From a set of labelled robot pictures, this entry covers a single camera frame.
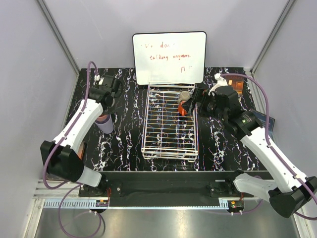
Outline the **pink plastic cup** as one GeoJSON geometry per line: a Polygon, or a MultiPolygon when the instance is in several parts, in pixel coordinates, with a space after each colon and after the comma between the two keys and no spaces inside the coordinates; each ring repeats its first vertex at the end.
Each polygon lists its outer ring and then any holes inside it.
{"type": "Polygon", "coordinates": [[[110,115],[101,115],[96,119],[96,123],[104,124],[109,120],[110,115]]]}

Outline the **orange ceramic mug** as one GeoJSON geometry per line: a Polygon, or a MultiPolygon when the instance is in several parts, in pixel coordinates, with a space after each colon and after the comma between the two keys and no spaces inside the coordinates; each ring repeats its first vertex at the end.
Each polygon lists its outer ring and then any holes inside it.
{"type": "Polygon", "coordinates": [[[178,112],[182,117],[189,114],[189,104],[187,101],[180,102],[178,106],[178,112]]]}

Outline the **beige ceramic mug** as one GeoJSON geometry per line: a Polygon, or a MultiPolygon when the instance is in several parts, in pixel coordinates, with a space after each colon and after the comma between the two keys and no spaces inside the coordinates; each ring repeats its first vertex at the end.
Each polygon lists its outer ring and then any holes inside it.
{"type": "Polygon", "coordinates": [[[191,94],[188,91],[181,91],[178,97],[178,103],[186,102],[191,98],[191,94]]]}

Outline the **white wire dish rack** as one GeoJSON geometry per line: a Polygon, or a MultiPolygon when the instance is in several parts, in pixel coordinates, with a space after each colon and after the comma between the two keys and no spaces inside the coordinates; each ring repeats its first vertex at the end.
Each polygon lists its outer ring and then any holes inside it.
{"type": "Polygon", "coordinates": [[[197,160],[196,111],[187,116],[178,111],[181,93],[194,90],[194,84],[148,85],[141,146],[144,159],[197,160]]]}

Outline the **purple plastic cup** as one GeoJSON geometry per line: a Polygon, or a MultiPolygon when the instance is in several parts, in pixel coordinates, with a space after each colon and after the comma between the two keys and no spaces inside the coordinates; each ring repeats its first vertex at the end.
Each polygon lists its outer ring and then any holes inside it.
{"type": "Polygon", "coordinates": [[[95,120],[95,124],[105,134],[110,134],[113,132],[113,122],[112,122],[111,115],[109,117],[109,120],[106,123],[104,123],[104,124],[96,123],[96,120],[95,120]]]}

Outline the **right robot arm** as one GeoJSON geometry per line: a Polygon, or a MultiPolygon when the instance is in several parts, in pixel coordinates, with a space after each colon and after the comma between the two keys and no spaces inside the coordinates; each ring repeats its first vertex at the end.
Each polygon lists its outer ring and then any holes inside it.
{"type": "Polygon", "coordinates": [[[244,110],[237,92],[231,86],[220,86],[213,91],[197,88],[188,99],[180,99],[178,111],[182,116],[193,113],[200,103],[199,114],[213,117],[237,140],[250,149],[265,166],[273,181],[269,182],[236,171],[225,184],[229,196],[247,193],[270,203],[282,217],[289,218],[314,198],[317,178],[308,177],[287,157],[274,148],[274,142],[258,118],[244,110]]]}

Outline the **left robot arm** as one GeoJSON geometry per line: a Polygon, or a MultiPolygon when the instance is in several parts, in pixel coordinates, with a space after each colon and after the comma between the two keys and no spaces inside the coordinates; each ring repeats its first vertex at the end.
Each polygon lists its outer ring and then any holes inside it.
{"type": "Polygon", "coordinates": [[[110,75],[96,76],[95,79],[97,86],[89,88],[88,96],[81,101],[69,123],[51,142],[44,141],[40,151],[44,175],[88,185],[95,196],[102,196],[106,193],[107,184],[99,172],[84,165],[87,145],[83,140],[92,125],[96,125],[104,134],[113,132],[111,115],[116,98],[123,92],[123,84],[110,75]]]}

